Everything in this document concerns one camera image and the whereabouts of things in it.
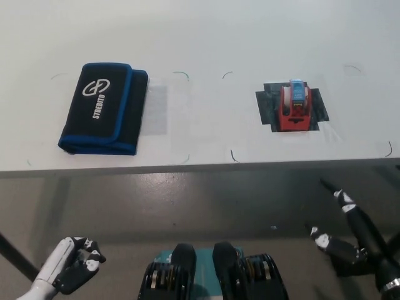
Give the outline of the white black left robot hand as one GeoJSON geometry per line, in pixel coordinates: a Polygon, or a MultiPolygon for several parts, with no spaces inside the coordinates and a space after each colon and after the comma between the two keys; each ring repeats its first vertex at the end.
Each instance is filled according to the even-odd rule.
{"type": "Polygon", "coordinates": [[[62,239],[36,276],[32,290],[42,299],[72,294],[92,279],[106,257],[96,241],[88,237],[62,239]]]}

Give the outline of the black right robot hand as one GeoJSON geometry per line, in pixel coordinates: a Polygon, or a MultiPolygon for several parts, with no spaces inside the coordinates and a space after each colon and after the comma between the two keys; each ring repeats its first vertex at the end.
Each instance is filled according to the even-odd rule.
{"type": "Polygon", "coordinates": [[[371,218],[347,192],[324,179],[320,182],[335,198],[358,245],[338,239],[317,226],[306,224],[305,228],[317,248],[329,256],[337,277],[372,274],[381,299],[399,299],[396,245],[384,240],[371,218]]]}

